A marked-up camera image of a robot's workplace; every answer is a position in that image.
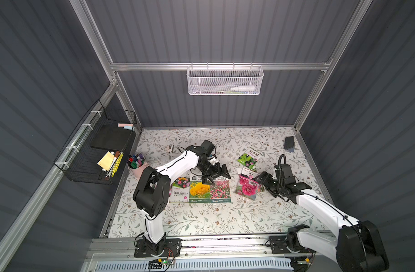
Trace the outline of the red pink field seed packet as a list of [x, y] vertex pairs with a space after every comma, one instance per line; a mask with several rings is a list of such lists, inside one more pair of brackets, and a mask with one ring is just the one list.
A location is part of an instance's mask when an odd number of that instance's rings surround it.
[[215, 180], [210, 186], [210, 199], [212, 203], [231, 203], [231, 188], [228, 179]]

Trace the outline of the yellow sunflower seed packet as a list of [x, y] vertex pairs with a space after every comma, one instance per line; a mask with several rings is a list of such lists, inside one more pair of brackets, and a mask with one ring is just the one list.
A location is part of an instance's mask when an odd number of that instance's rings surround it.
[[189, 203], [190, 204], [211, 203], [210, 185], [203, 184], [201, 177], [198, 177], [198, 176], [190, 177]]

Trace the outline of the pink carnation seed packet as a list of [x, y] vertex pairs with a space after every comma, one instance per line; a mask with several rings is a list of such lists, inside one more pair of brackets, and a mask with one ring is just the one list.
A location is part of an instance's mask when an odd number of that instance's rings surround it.
[[264, 187], [257, 181], [259, 173], [242, 168], [238, 175], [235, 193], [245, 198], [255, 200], [257, 195], [264, 192]]

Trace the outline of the mixed flowers pink label packet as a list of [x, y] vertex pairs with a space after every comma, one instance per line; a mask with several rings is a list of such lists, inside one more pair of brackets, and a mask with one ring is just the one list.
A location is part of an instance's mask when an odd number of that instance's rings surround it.
[[170, 188], [170, 202], [186, 203], [189, 202], [190, 180], [187, 177], [177, 178]]

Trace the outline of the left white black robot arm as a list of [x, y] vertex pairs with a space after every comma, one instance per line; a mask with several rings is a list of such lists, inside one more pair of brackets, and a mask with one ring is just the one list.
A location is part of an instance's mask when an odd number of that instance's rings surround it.
[[188, 146], [180, 156], [158, 168], [146, 167], [138, 180], [133, 200], [144, 218], [144, 237], [154, 245], [166, 237], [162, 212], [165, 210], [172, 183], [193, 168], [201, 171], [202, 183], [211, 185], [218, 177], [231, 178], [225, 164], [213, 153], [215, 146], [208, 140], [200, 146]]

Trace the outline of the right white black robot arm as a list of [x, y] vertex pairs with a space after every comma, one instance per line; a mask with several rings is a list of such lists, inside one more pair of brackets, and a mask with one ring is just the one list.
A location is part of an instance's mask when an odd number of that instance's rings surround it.
[[331, 235], [307, 224], [290, 227], [283, 241], [270, 239], [274, 248], [284, 244], [293, 253], [310, 249], [336, 262], [344, 272], [383, 272], [390, 267], [379, 230], [370, 221], [360, 221], [328, 203], [304, 182], [298, 182], [288, 164], [275, 166], [276, 178], [262, 172], [256, 181], [273, 196], [304, 208], [319, 219]]

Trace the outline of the green leaf seed packet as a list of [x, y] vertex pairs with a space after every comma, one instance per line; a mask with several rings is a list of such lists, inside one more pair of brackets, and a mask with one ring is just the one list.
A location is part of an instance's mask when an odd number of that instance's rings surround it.
[[251, 171], [255, 171], [258, 159], [248, 155], [247, 153], [243, 153], [238, 157], [237, 162], [243, 165], [245, 168]]

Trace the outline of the black rectangular eraser block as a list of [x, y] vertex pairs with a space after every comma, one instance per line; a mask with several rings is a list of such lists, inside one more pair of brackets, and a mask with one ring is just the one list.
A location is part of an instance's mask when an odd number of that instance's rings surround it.
[[290, 153], [295, 151], [295, 138], [294, 136], [285, 137], [284, 149]]

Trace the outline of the pink marker cup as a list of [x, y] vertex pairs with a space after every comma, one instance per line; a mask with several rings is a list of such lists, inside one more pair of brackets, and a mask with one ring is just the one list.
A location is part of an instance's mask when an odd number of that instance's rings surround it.
[[142, 153], [129, 155], [127, 165], [136, 179], [140, 179], [145, 168], [149, 166]]

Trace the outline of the white bottle in basket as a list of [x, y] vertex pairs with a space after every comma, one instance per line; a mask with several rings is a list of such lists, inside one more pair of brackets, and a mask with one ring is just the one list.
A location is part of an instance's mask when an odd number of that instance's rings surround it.
[[255, 86], [236, 86], [232, 87], [231, 90], [233, 92], [239, 92], [239, 93], [253, 93], [256, 91]]

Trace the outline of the black notebook in basket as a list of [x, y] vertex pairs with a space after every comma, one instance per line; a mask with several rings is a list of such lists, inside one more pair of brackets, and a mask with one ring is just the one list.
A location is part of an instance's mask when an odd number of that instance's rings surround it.
[[100, 150], [123, 151], [131, 134], [131, 130], [123, 127], [103, 125], [90, 146]]

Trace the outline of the yellow sticky note pad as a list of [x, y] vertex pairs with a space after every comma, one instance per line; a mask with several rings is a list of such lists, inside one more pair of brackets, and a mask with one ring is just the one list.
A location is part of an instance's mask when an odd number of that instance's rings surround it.
[[111, 152], [107, 152], [101, 159], [99, 162], [97, 162], [97, 165], [100, 166], [100, 168], [102, 169], [102, 171], [109, 171], [111, 169], [111, 167], [114, 164], [116, 157], [115, 157], [115, 152], [111, 151]]

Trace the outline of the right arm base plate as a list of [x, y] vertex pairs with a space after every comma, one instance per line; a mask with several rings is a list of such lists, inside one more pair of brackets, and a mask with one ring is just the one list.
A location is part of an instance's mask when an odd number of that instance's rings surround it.
[[265, 246], [270, 248], [272, 254], [309, 253], [314, 255], [315, 253], [315, 251], [300, 245], [296, 237], [290, 237], [288, 234], [269, 236]]

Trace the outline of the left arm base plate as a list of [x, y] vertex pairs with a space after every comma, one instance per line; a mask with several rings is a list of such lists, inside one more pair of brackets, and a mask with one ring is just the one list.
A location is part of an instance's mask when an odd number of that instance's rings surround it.
[[143, 237], [143, 239], [136, 240], [134, 245], [135, 258], [177, 257], [180, 256], [182, 240], [164, 238], [158, 244], [154, 244]]

